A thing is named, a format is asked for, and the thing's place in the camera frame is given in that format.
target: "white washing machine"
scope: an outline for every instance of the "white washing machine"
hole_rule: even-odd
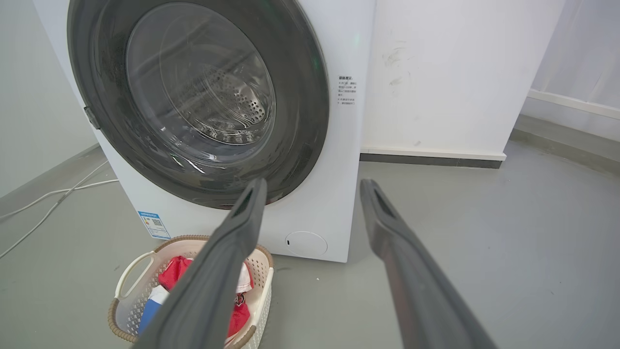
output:
[[[154,238],[210,234],[263,177],[260,244],[347,260],[375,0],[34,3]]]

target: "white wall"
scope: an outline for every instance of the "white wall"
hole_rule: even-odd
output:
[[[95,145],[31,0],[0,1],[0,197]]]
[[[567,0],[532,88],[620,108],[620,1]],[[620,120],[528,98],[522,114],[620,141]]]
[[[379,0],[363,152],[504,159],[564,0]]]

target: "instruction label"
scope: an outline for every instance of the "instruction label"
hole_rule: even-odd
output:
[[[152,237],[163,238],[166,240],[170,238],[170,234],[168,234],[168,230],[166,230],[166,227],[161,222],[159,215],[140,211],[138,211],[138,214],[140,215],[140,218],[142,218],[142,223],[144,223],[146,230],[149,231],[149,234],[151,234]]]
[[[338,105],[354,106],[357,98],[357,82],[349,75],[338,75]]]

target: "laundry basket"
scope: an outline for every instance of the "laundry basket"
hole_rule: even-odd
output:
[[[172,257],[196,257],[208,239],[209,237],[205,235],[184,235],[172,238],[155,250],[141,255],[131,262],[118,280],[114,300],[108,311],[108,324],[112,332],[124,340],[135,343],[138,340],[138,327],[140,326],[144,305],[153,288],[159,285],[157,281],[159,273],[166,269]],[[150,262],[138,280],[125,294],[121,294],[131,271],[141,261],[148,259]],[[263,246],[257,245],[256,249],[247,257],[246,262],[254,279],[254,288],[246,293],[246,304],[250,310],[250,319],[226,347],[227,349],[258,348],[269,315],[273,258]]]

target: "clothes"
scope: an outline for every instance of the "clothes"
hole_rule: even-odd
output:
[[[170,260],[170,263],[168,263],[166,270],[164,270],[157,277],[159,284],[164,286],[166,290],[171,291],[191,263],[191,259],[185,258],[183,256],[173,257]]]
[[[241,273],[239,273],[239,281],[237,282],[237,293],[250,291],[254,288],[254,280],[250,274],[250,268],[244,261],[241,265]]]
[[[168,291],[166,291],[166,289],[161,285],[156,286],[151,291],[151,294],[144,305],[144,311],[142,312],[142,318],[140,319],[140,326],[138,327],[138,335],[141,335],[142,332],[144,332],[146,326],[155,316],[155,313],[159,310],[159,307],[161,307],[167,297]]]
[[[228,325],[228,335],[226,336],[225,345],[231,343],[246,322],[250,319],[250,309],[246,304],[246,297],[243,293],[237,294],[234,308],[232,309],[231,321]]]
[[[187,271],[190,264],[192,264],[191,258],[185,258],[183,256],[176,256],[170,259],[166,269],[159,274],[157,280],[159,286],[155,287],[149,296],[146,304],[144,305],[144,312],[140,320],[138,327],[138,335],[146,328],[151,321],[155,313],[164,302],[168,295],[168,291],[172,291],[172,288],[177,284],[177,281]],[[241,270],[239,272],[239,279],[237,281],[236,298],[234,302],[234,308],[232,310],[232,316],[228,325],[228,336],[226,344],[231,343],[239,331],[245,326],[250,319],[250,309],[246,304],[245,292],[254,288],[254,280],[252,273],[250,272],[247,262],[243,262]]]

